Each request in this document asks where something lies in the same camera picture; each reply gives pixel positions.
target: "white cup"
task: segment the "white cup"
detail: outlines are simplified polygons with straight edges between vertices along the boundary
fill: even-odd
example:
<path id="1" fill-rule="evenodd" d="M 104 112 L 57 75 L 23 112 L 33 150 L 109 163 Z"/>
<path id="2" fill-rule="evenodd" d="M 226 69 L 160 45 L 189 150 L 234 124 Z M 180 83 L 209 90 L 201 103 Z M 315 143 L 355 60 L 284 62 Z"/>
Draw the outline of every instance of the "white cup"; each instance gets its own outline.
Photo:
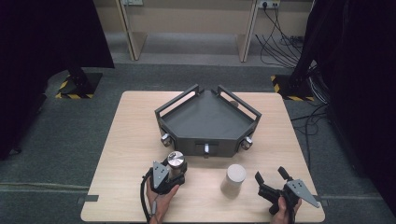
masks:
<path id="1" fill-rule="evenodd" d="M 221 182 L 221 191 L 230 199 L 236 198 L 241 191 L 242 183 L 247 176 L 245 168 L 239 164 L 228 167 L 226 176 Z"/>

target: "gray carpet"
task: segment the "gray carpet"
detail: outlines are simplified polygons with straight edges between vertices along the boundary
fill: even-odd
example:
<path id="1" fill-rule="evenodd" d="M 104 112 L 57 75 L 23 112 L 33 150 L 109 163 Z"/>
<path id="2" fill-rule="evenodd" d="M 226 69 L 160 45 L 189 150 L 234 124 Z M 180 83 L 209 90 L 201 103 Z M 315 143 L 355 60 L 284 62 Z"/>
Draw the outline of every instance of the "gray carpet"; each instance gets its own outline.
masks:
<path id="1" fill-rule="evenodd" d="M 48 99 L 21 142 L 22 153 L 0 161 L 0 223 L 83 223 L 79 217 L 82 198 L 124 91 L 184 91 L 195 83 L 206 89 L 221 84 L 230 91 L 274 91 L 270 76 L 291 72 L 158 64 L 85 70 L 104 73 L 93 98 L 55 99 L 66 72 L 53 76 Z M 312 104 L 285 101 L 291 119 L 310 115 L 319 102 Z M 301 119 L 293 125 L 304 123 Z M 323 223 L 396 223 L 372 182 L 355 174 L 325 116 L 317 126 L 310 126 L 309 133 L 316 133 L 309 135 L 311 175 L 319 196 L 328 204 Z M 296 134 L 308 161 L 304 134 L 297 130 Z"/>

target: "light wood tabletop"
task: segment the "light wood tabletop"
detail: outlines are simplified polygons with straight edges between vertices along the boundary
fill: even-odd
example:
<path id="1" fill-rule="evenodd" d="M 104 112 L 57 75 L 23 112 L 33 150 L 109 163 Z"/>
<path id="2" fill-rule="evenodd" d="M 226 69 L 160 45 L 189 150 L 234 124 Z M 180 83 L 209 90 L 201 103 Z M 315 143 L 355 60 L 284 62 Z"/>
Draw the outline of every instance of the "light wood tabletop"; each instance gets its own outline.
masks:
<path id="1" fill-rule="evenodd" d="M 142 175 L 153 161 L 163 161 L 173 150 L 160 140 L 154 110 L 180 93 L 126 91 L 122 95 L 88 193 L 98 198 L 84 203 L 84 221 L 146 221 L 140 202 Z M 279 166 L 317 194 L 281 96 L 265 92 L 234 94 L 262 113 L 253 146 L 239 150 L 232 158 L 186 157 L 186 183 L 172 200 L 164 222 L 269 222 L 272 204 L 258 195 L 254 175 L 260 171 L 266 185 L 283 189 L 286 181 L 277 171 Z M 234 199 L 220 190 L 232 164 L 241 164 L 247 172 Z M 322 207 L 303 202 L 296 222 L 321 222 L 324 218 Z"/>

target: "tray handle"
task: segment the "tray handle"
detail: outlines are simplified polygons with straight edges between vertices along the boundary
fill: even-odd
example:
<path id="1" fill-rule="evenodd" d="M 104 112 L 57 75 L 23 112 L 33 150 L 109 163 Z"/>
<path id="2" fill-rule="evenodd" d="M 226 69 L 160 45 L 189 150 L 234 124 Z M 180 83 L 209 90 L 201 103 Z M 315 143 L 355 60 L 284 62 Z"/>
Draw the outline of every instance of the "tray handle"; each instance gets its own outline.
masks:
<path id="1" fill-rule="evenodd" d="M 166 108 L 168 108 L 172 104 L 176 103 L 177 101 L 181 100 L 183 97 L 187 96 L 188 94 L 190 94 L 193 91 L 195 91 L 195 95 L 198 95 L 200 93 L 198 84 L 195 84 L 195 85 L 191 86 L 186 91 L 183 91 L 179 96 L 175 97 L 174 99 L 172 99 L 171 101 L 169 101 L 165 105 L 162 105 L 161 107 L 156 109 L 155 110 L 155 117 L 157 118 L 157 120 L 159 120 L 159 118 L 161 117 L 160 113 L 162 111 L 164 111 Z"/>
<path id="2" fill-rule="evenodd" d="M 218 85 L 218 95 L 221 95 L 221 93 L 224 92 L 227 95 L 229 95 L 231 98 L 233 98 L 238 104 L 242 105 L 244 108 L 246 108 L 248 111 L 250 111 L 253 115 L 256 116 L 255 122 L 259 123 L 260 118 L 262 117 L 262 113 L 257 111 L 255 108 L 251 107 L 245 101 L 243 101 L 241 98 L 237 97 L 235 94 L 232 92 L 228 91 L 225 89 L 222 85 Z"/>

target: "hand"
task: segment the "hand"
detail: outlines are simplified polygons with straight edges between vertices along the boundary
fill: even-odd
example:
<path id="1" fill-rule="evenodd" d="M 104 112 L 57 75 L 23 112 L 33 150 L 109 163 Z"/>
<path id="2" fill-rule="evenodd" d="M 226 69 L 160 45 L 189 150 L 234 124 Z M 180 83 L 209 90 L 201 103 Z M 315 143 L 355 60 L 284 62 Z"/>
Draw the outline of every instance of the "hand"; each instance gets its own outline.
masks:
<path id="1" fill-rule="evenodd" d="M 148 197 L 149 207 L 152 211 L 152 205 L 154 201 L 157 203 L 157 210 L 155 215 L 149 221 L 150 224 L 161 224 L 163 223 L 163 218 L 165 217 L 166 212 L 168 211 L 169 204 L 172 198 L 177 193 L 178 188 L 180 185 L 174 186 L 171 191 L 167 194 L 159 195 L 158 193 L 151 190 L 151 186 L 149 183 L 149 179 L 146 182 L 146 196 Z"/>
<path id="2" fill-rule="evenodd" d="M 286 208 L 285 198 L 279 197 L 277 204 L 279 205 L 279 211 L 273 216 L 271 224 L 289 224 L 289 211 Z M 301 204 L 302 200 L 299 199 L 294 206 L 294 215 L 297 214 L 297 210 L 300 208 Z"/>

